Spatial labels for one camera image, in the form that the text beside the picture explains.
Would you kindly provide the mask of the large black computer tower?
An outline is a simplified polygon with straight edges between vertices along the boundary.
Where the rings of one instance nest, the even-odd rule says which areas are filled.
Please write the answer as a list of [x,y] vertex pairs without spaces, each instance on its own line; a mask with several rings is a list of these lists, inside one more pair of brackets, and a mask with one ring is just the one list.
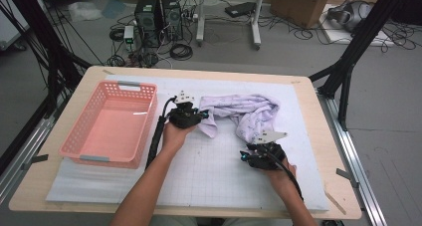
[[159,0],[137,0],[134,11],[140,40],[144,47],[159,46],[159,31],[163,27]]

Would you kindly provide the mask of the lilac printed towel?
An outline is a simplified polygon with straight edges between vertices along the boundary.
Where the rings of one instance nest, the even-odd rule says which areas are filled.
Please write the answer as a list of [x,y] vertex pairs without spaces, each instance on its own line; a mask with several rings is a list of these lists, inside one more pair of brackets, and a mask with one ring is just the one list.
[[280,103],[259,94],[202,97],[200,109],[209,114],[198,124],[198,128],[207,136],[214,138],[217,135],[217,118],[228,117],[236,126],[236,135],[252,143],[263,130],[274,129],[273,122]]

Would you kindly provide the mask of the person's left hand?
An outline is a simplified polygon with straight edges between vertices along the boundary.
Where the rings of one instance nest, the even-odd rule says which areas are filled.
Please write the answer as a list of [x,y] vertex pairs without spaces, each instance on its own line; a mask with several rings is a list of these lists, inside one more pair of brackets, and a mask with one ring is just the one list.
[[186,136],[194,129],[194,126],[179,128],[171,122],[167,123],[164,127],[162,151],[175,155],[183,146]]

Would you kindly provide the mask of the white grid mat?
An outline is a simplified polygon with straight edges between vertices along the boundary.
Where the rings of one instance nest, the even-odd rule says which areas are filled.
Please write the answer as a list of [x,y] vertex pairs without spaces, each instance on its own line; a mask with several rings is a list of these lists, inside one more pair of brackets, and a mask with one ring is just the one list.
[[[179,90],[196,98],[230,94],[262,94],[281,104],[274,123],[285,137],[278,140],[290,163],[310,211],[328,209],[322,179],[292,84],[139,77],[158,87],[158,104]],[[177,153],[160,191],[159,206],[222,207],[278,210],[284,203],[260,170],[240,159],[246,143],[235,135],[229,119],[217,120],[213,138],[196,129]],[[46,200],[49,202],[118,203],[144,169],[88,166],[65,158]]]

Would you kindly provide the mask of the small white power box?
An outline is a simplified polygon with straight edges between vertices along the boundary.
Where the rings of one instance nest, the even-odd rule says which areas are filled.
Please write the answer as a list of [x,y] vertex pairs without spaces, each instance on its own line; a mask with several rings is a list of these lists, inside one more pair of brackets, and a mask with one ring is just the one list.
[[134,27],[133,26],[125,26],[123,39],[127,44],[132,44],[134,42]]

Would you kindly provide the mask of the black metal frame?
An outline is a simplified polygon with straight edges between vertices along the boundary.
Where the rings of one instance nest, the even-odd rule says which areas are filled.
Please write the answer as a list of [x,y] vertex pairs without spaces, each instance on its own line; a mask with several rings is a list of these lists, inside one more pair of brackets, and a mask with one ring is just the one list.
[[63,90],[74,91],[82,80],[82,73],[77,69],[80,66],[87,70],[92,64],[69,51],[59,39],[53,25],[42,10],[38,0],[11,0],[43,47],[38,51],[31,43],[31,38],[23,30],[12,11],[0,5],[0,11],[24,37],[30,45],[38,64],[48,71],[46,86],[48,94],[45,98],[46,114],[50,115],[58,108],[57,100]]
[[333,100],[336,91],[341,88],[337,120],[345,131],[348,131],[346,115],[353,69],[378,32],[403,1],[377,0],[341,57],[331,66],[309,76],[312,82],[326,77],[324,84],[317,89],[317,92],[326,99]]

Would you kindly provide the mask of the white floor board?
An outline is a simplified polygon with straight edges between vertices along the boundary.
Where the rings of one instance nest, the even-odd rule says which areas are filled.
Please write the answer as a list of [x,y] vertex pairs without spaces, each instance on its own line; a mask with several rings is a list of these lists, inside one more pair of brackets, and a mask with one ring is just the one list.
[[[335,20],[327,19],[327,10],[331,7],[332,4],[326,4],[324,6],[322,14],[319,17],[319,27],[322,29],[322,32],[330,43],[348,45],[352,40],[351,34]],[[383,31],[379,31],[376,37],[372,40],[371,46],[381,47],[382,45],[390,47],[393,46],[394,43]]]

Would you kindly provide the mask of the grey table bracket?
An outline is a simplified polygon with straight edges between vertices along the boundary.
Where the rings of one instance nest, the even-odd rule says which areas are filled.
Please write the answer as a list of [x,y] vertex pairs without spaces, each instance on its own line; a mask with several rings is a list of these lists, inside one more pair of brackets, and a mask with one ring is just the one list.
[[49,158],[49,154],[33,156],[29,159],[28,162],[22,163],[21,170],[28,170],[31,167],[32,164],[42,162],[42,161],[46,161],[46,160],[48,160],[48,158]]
[[350,182],[351,187],[358,188],[359,183],[354,179],[354,177],[353,177],[352,174],[350,174],[350,173],[348,173],[348,172],[346,172],[346,171],[344,171],[344,170],[342,170],[340,168],[337,168],[336,171],[335,171],[335,173],[337,175],[339,175],[339,176],[347,179]]

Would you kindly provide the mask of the open cardboard box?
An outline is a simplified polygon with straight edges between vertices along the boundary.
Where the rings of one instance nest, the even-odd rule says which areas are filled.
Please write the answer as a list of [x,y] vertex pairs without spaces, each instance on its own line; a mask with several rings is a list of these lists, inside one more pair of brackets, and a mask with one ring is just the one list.
[[272,0],[270,12],[308,29],[318,22],[327,0]]

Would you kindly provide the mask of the grey headset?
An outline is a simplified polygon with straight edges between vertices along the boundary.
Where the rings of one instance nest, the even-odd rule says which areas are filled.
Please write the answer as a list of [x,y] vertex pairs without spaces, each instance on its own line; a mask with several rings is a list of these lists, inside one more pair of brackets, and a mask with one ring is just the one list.
[[371,10],[372,6],[365,1],[345,0],[342,4],[329,8],[326,18],[334,20],[347,32],[352,33],[360,27],[361,22],[368,17]]

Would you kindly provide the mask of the aluminium rail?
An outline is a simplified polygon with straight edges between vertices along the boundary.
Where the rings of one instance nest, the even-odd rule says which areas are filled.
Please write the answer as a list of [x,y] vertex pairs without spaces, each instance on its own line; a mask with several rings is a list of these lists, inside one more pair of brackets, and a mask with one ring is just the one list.
[[11,195],[27,170],[21,165],[37,156],[68,100],[59,98],[53,110],[43,100],[0,157],[0,205]]
[[344,129],[337,119],[339,109],[335,100],[327,99],[321,94],[317,94],[316,96],[322,106],[325,118],[332,126],[340,155],[345,161],[346,172],[352,174],[354,179],[359,183],[358,188],[352,188],[357,193],[360,211],[365,215],[371,226],[387,226],[384,214],[372,190],[352,137],[349,131]]

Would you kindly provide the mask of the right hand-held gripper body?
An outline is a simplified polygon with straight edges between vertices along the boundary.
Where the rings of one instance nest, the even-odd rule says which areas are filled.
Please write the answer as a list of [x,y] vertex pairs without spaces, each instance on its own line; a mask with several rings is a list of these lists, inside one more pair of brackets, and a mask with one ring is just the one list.
[[251,167],[264,170],[281,168],[282,161],[286,158],[286,153],[277,143],[277,140],[287,135],[286,132],[263,130],[252,142],[263,146],[259,150],[250,150],[253,159],[248,164]]

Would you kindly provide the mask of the black flat device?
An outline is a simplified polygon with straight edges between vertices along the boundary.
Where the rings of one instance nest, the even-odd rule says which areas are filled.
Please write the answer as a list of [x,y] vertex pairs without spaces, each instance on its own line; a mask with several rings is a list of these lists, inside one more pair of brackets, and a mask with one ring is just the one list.
[[225,12],[232,18],[237,18],[252,13],[256,4],[253,2],[245,2],[225,8]]

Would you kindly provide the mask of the pink plastic basket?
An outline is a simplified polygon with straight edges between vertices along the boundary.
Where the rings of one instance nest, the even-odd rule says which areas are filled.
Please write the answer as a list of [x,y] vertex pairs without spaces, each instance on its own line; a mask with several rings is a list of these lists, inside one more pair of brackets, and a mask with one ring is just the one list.
[[155,84],[100,81],[59,153],[88,165],[137,168],[157,106]]

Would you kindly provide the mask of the slim black computer tower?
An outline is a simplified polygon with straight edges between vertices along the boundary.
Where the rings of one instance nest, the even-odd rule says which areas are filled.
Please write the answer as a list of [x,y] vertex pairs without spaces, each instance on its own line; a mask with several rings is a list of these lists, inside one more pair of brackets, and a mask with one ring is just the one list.
[[181,8],[178,0],[161,0],[167,38],[171,41],[183,39]]

